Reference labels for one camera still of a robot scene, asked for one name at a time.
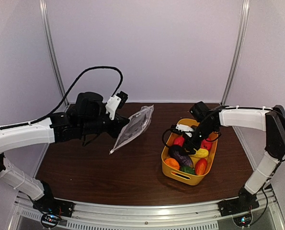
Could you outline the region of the purple toy eggplant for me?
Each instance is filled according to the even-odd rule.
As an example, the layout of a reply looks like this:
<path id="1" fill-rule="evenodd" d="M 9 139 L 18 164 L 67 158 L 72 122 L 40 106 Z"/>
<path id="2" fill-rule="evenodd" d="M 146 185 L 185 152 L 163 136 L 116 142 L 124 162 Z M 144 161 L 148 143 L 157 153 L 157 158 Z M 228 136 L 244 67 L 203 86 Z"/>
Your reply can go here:
<path id="1" fill-rule="evenodd" d="M 184 149 L 179 145 L 172 145 L 169 147 L 168 154 L 174 158 L 180 166 L 188 166 L 193 168 L 194 163 L 189 155 L 185 154 Z"/>

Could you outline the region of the green toy lime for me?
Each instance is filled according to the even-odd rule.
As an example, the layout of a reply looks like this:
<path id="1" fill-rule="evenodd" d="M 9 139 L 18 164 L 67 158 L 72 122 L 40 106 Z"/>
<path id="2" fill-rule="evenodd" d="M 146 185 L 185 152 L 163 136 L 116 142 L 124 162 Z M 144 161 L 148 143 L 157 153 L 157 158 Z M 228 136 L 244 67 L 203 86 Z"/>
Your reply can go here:
<path id="1" fill-rule="evenodd" d="M 195 175 L 194 168 L 191 168 L 190 166 L 181 166 L 180 171 L 188 174 Z"/>

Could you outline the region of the yellow plastic basket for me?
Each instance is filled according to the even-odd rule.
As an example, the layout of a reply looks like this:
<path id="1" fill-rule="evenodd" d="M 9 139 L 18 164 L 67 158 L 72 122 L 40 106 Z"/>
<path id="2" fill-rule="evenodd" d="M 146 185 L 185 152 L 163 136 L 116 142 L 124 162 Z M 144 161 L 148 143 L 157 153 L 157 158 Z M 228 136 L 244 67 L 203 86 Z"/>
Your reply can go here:
<path id="1" fill-rule="evenodd" d="M 197 127 L 199 125 L 199 123 L 194 120 L 194 119 L 189 119 L 189 118 L 183 118 L 181 120 L 179 120 L 177 122 L 177 125 L 186 125 L 186 126 L 194 126 Z M 170 134 L 167 143 L 170 145 L 173 143 L 173 141 L 178 137 L 179 135 L 177 134 Z M 214 140 L 215 138 L 218 137 L 217 134 L 215 133 L 211 133 L 209 135 L 211 140 Z M 211 142 L 212 146 L 211 149 L 209 150 L 209 155 L 205 158 L 207 160 L 207 167 L 205 169 L 205 173 L 203 175 L 193 175 L 193 174 L 188 174 L 179 170 L 176 170 L 172 167 L 170 167 L 169 165 L 167 165 L 164 161 L 169 158 L 170 156 L 168 155 L 168 148 L 164 147 L 163 151 L 161 153 L 161 161 L 162 161 L 162 172 L 165 176 L 172 178 L 176 181 L 188 184 L 188 185 L 198 185 L 203 179 L 204 177 L 210 172 L 212 165 L 213 165 L 213 161 L 214 161 L 214 157 L 216 154 L 216 150 L 217 150 L 217 142 L 218 140 Z M 194 163 L 194 166 L 196 165 L 196 163 L 200 160 L 198 158 L 192 157 L 191 156 L 191 160 Z"/>

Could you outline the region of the clear zip top bag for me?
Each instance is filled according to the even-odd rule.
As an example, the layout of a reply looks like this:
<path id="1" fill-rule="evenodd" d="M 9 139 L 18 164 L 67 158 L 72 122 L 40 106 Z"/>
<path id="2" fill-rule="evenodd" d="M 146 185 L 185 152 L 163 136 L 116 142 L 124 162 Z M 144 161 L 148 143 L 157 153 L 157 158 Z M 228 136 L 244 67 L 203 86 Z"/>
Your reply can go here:
<path id="1" fill-rule="evenodd" d="M 152 114 L 154 112 L 154 105 L 142 106 L 139 111 L 129 117 L 129 123 L 121 129 L 114 147 L 109 154 L 113 154 L 122 146 L 130 143 L 138 136 L 143 134 L 151 123 Z"/>

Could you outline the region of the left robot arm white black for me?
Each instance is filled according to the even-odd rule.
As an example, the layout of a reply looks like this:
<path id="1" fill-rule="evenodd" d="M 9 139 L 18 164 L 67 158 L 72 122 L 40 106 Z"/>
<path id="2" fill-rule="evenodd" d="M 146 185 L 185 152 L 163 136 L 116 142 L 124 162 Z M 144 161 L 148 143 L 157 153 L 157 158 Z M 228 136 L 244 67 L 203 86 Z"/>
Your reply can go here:
<path id="1" fill-rule="evenodd" d="M 66 112 L 50 113 L 40 121 L 0 126 L 0 179 L 13 189 L 25 193 L 34 207 L 48 213 L 55 212 L 58 201 L 54 198 L 48 183 L 39 181 L 15 167 L 4 152 L 36 144 L 52 144 L 80 139 L 83 146 L 90 144 L 88 135 L 96 138 L 107 133 L 117 138 L 129 119 L 116 111 L 128 99 L 125 92 L 119 92 L 103 103 L 103 97 L 94 92 L 83 92 L 77 96 L 74 106 Z"/>

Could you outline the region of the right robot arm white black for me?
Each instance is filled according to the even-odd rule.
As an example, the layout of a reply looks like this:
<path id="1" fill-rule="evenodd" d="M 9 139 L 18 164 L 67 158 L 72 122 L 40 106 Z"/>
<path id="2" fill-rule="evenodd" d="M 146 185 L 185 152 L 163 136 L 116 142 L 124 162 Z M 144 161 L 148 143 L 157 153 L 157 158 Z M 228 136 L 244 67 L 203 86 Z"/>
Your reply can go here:
<path id="1" fill-rule="evenodd" d="M 209 108 L 204 102 L 198 102 L 191 107 L 190 114 L 196 119 L 197 127 L 181 124 L 175 126 L 177 133 L 185 136 L 183 148 L 186 155 L 196 153 L 202 141 L 212 133 L 219 134 L 222 127 L 251 130 L 262 135 L 260 139 L 264 141 L 263 155 L 239 190 L 234 204 L 238 211 L 245 211 L 285 161 L 284 107 L 220 105 Z"/>

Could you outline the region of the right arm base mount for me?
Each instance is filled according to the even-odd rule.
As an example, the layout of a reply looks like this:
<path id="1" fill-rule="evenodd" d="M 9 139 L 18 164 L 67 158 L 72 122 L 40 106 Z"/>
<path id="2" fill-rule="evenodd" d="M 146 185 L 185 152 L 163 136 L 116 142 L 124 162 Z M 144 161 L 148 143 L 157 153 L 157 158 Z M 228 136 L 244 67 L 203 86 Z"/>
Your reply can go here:
<path id="1" fill-rule="evenodd" d="M 232 216 L 234 224 L 240 228 L 249 227 L 253 223 L 252 211 L 260 206 L 256 199 L 249 203 L 241 203 L 239 197 L 221 200 L 217 205 L 220 215 Z"/>

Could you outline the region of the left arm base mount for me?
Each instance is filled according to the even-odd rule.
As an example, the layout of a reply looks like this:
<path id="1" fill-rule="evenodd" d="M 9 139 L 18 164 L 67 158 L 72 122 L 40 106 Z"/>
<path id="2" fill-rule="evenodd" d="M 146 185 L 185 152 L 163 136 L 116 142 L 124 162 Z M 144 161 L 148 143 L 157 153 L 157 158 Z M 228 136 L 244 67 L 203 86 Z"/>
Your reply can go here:
<path id="1" fill-rule="evenodd" d="M 52 229 L 62 223 L 64 217 L 72 217 L 74 203 L 53 198 L 49 201 L 32 200 L 33 208 L 38 210 L 42 215 L 40 223 L 45 229 Z"/>

